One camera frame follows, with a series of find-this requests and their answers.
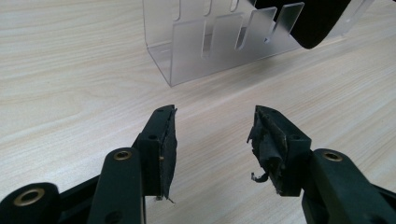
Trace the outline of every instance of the clear acrylic stand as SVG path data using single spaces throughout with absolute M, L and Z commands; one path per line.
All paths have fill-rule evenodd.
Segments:
M 346 33 L 373 2 L 351 0 L 328 37 Z M 275 7 L 256 9 L 248 0 L 143 5 L 148 52 L 170 86 L 300 48 L 290 31 L 304 3 L 283 6 L 276 22 Z

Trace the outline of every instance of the tabletop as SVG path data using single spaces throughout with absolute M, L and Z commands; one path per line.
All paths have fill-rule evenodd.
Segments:
M 163 105 L 175 105 L 170 197 L 148 223 L 305 223 L 246 143 L 255 105 L 282 112 L 396 191 L 396 4 L 377 0 L 349 33 L 170 88 L 150 58 L 142 1 L 0 2 L 0 198 L 98 175 Z

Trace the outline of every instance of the black object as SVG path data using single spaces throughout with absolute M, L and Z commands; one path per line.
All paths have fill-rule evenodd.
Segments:
M 350 0 L 250 0 L 255 8 L 276 7 L 276 20 L 283 6 L 304 2 L 304 8 L 291 35 L 304 48 L 312 49 L 332 30 Z
M 176 110 L 158 108 L 132 147 L 107 154 L 102 173 L 59 194 L 37 183 L 0 203 L 1 224 L 146 223 L 145 196 L 169 199 L 176 166 Z
M 278 111 L 257 105 L 250 139 L 264 176 L 281 196 L 304 190 L 308 224 L 396 223 L 395 193 L 370 184 L 348 156 L 311 151 L 311 140 Z

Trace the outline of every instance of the light wood grain surface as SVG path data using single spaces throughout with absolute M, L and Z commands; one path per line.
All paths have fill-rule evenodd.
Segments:
M 175 104 L 171 198 L 148 223 L 305 223 L 246 144 L 255 105 L 281 111 L 396 191 L 396 4 L 377 0 L 352 30 L 170 88 L 145 41 L 140 0 L 0 2 L 0 199 L 29 183 L 60 192 L 98 175 L 151 112 Z

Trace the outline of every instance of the bolt hole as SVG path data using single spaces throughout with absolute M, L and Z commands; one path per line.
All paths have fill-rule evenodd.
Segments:
M 114 160 L 116 161 L 124 161 L 128 160 L 131 158 L 132 153 L 130 151 L 119 151 L 116 154 L 114 154 Z
M 333 152 L 324 152 L 323 157 L 329 161 L 341 161 L 343 158 Z
M 364 216 L 373 224 L 388 224 L 384 218 L 378 215 L 366 214 Z
M 44 196 L 44 192 L 41 188 L 26 190 L 14 200 L 14 204 L 17 206 L 26 206 L 35 203 Z
M 107 214 L 105 217 L 106 224 L 118 224 L 122 221 L 122 212 L 115 211 Z
M 30 201 L 30 200 L 34 199 L 37 196 L 38 196 L 38 192 L 34 191 L 34 192 L 30 192 L 28 194 L 23 195 L 21 200 L 24 203 L 24 202 L 27 202 L 27 201 Z

